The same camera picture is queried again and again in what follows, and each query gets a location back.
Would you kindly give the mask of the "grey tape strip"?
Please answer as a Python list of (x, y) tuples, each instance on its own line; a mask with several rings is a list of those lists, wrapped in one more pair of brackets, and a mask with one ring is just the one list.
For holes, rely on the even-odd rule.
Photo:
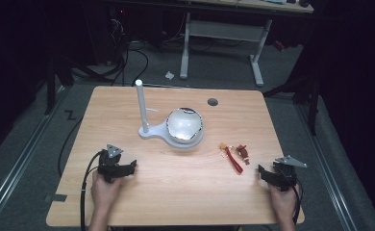
[(58, 202), (65, 202), (66, 201), (66, 195), (65, 194), (47, 194), (43, 201), (45, 203), (52, 203), (53, 201)]

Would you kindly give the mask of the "metal floor rail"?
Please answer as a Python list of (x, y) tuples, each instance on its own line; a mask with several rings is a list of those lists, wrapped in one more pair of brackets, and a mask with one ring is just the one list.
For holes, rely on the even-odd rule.
[(46, 88), (41, 89), (35, 102), (18, 117), (0, 144), (0, 213), (33, 158), (56, 108), (69, 91), (70, 87), (63, 86), (53, 90), (56, 102), (48, 109), (48, 93)]
[(303, 121), (303, 127), (306, 130), (312, 144), (313, 154), (317, 161), (318, 169), (322, 175), (322, 180), (336, 210), (343, 231), (357, 231), (356, 223), (350, 214), (348, 206), (346, 205), (345, 198), (338, 186), (335, 175), (332, 173), (324, 156), (324, 152), (318, 138), (312, 133), (309, 127), (307, 110), (303, 106), (299, 105), (295, 105), (294, 108), (297, 114), (300, 116), (300, 119)]

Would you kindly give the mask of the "desk with white legs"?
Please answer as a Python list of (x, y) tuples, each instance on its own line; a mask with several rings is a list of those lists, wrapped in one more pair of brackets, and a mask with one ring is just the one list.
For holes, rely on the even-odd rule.
[[(193, 3), (234, 6), (236, 9), (243, 7), (247, 9), (267, 10), (273, 13), (313, 13), (314, 11), (308, 0), (187, 0), (189, 6)], [(250, 26), (191, 19), (190, 13), (187, 13), (185, 20), (184, 50), (180, 68), (181, 79), (188, 77), (189, 39), (191, 37), (229, 39), (256, 42), (258, 44), (256, 52), (249, 56), (249, 61), (252, 66), (256, 85), (258, 87), (263, 86), (259, 58), (272, 24), (271, 19), (267, 19), (263, 26)]]

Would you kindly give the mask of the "person's left hand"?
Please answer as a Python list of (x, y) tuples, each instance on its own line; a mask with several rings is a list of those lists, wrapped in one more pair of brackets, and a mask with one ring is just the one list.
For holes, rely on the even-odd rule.
[(105, 181), (97, 171), (92, 173), (91, 195), (95, 211), (109, 211), (116, 201), (123, 178), (115, 178), (111, 183)]

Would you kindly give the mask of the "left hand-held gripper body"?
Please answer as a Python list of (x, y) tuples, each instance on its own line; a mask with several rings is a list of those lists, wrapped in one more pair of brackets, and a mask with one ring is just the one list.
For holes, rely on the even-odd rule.
[(107, 183), (111, 183), (113, 178), (126, 175), (126, 167), (118, 164), (123, 150), (112, 144), (108, 144), (106, 149), (99, 152), (97, 171), (104, 177)]

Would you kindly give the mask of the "red figure charm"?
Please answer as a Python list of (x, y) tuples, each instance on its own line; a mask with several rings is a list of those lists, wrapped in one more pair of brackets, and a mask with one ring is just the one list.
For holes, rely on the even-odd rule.
[(237, 152), (238, 154), (240, 155), (240, 157), (242, 158), (243, 162), (247, 165), (250, 164), (250, 161), (249, 161), (249, 155), (248, 155), (248, 152), (246, 150), (246, 146), (245, 145), (242, 145), (240, 144), (238, 147), (237, 147)]

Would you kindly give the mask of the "round silver dish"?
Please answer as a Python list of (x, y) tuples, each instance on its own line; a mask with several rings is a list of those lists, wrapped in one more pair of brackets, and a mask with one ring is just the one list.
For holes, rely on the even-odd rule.
[(203, 119), (191, 108), (175, 109), (169, 114), (165, 124), (171, 139), (177, 143), (194, 143), (203, 135)]

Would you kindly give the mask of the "person's right hand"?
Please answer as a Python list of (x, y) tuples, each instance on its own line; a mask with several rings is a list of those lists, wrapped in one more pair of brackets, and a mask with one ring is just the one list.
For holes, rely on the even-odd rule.
[(293, 190), (281, 192), (276, 186), (268, 185), (272, 208), (280, 222), (292, 223), (296, 211), (297, 197)]

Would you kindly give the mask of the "black metal stand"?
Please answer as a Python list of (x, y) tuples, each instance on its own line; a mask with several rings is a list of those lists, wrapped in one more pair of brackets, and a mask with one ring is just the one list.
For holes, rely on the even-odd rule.
[(74, 79), (71, 74), (71, 68), (63, 56), (52, 56), (47, 63), (46, 84), (47, 98), (45, 113), (50, 115), (56, 104), (56, 78), (63, 86), (71, 87)]
[(304, 76), (294, 80), (289, 80), (285, 84), (268, 90), (262, 95), (271, 97), (280, 92), (293, 92), (292, 102), (294, 104), (308, 104), (307, 125), (310, 132), (315, 136), (316, 115), (318, 113), (317, 104), (319, 97), (320, 78), (317, 76)]

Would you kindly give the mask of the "black computer tower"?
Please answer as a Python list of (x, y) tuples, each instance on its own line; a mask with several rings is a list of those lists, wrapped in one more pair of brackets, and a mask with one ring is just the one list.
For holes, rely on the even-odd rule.
[(119, 15), (112, 6), (84, 4), (92, 49), (98, 64), (115, 64), (119, 59), (123, 32)]

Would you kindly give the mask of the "white stand with pole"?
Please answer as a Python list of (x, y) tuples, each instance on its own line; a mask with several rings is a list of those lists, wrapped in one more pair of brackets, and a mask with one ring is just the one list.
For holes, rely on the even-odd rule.
[(145, 105), (145, 97), (144, 97), (144, 89), (143, 89), (143, 82), (140, 79), (135, 80), (135, 85), (137, 87), (137, 100), (139, 105), (139, 112), (140, 112), (140, 118), (141, 118), (141, 127), (138, 129), (138, 134), (143, 139), (161, 139), (165, 141), (168, 145), (175, 147), (175, 148), (181, 148), (181, 149), (189, 149), (193, 148), (194, 146), (198, 145), (202, 139), (204, 138), (204, 122), (203, 122), (203, 135), (201, 136), (201, 139), (199, 141), (196, 141), (194, 143), (190, 144), (181, 144), (175, 142), (173, 139), (171, 139), (170, 135), (167, 132), (166, 128), (166, 119), (157, 125), (150, 125), (148, 122), (148, 115), (147, 115), (147, 108)]

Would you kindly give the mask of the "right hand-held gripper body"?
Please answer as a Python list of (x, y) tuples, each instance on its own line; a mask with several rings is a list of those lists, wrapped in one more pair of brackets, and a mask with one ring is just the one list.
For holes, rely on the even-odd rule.
[(285, 157), (276, 158), (273, 162), (273, 169), (278, 177), (275, 186), (279, 188), (281, 192), (287, 191), (297, 183), (297, 174), (295, 169), (297, 167), (307, 167), (306, 163), (303, 163), (290, 155)]

